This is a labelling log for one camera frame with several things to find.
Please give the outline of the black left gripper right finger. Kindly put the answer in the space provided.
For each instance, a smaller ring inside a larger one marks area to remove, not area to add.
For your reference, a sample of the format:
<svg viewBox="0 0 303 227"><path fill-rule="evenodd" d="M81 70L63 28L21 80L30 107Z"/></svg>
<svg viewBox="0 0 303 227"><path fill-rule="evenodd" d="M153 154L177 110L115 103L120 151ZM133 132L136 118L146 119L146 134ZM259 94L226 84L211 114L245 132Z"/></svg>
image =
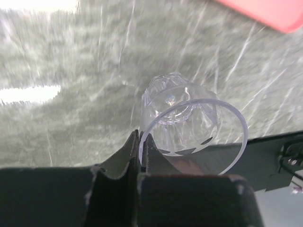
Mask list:
<svg viewBox="0 0 303 227"><path fill-rule="evenodd" d="M139 174L141 227L262 227L252 187L239 175Z"/></svg>

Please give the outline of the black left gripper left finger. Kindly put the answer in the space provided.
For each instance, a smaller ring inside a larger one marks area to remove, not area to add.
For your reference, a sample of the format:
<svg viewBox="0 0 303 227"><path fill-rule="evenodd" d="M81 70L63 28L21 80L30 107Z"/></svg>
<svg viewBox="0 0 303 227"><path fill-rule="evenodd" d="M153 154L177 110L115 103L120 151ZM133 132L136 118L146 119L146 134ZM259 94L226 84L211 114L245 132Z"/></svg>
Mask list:
<svg viewBox="0 0 303 227"><path fill-rule="evenodd" d="M138 131L109 159L85 167L0 170L3 227L130 227Z"/></svg>

